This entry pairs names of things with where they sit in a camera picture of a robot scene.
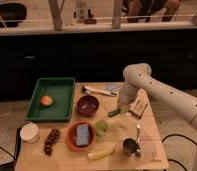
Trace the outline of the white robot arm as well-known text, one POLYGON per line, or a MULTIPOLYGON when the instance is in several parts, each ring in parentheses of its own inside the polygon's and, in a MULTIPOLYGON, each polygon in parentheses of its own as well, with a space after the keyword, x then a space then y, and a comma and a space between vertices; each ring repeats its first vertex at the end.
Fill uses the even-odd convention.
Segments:
MULTIPOLYGON (((126 113, 135 101, 139 89, 180 113, 197 130, 197 98, 151 77, 147 63, 131 64, 124 68, 124 83, 119 90, 118 107, 126 113)), ((192 171, 197 171, 197 150, 192 171)))

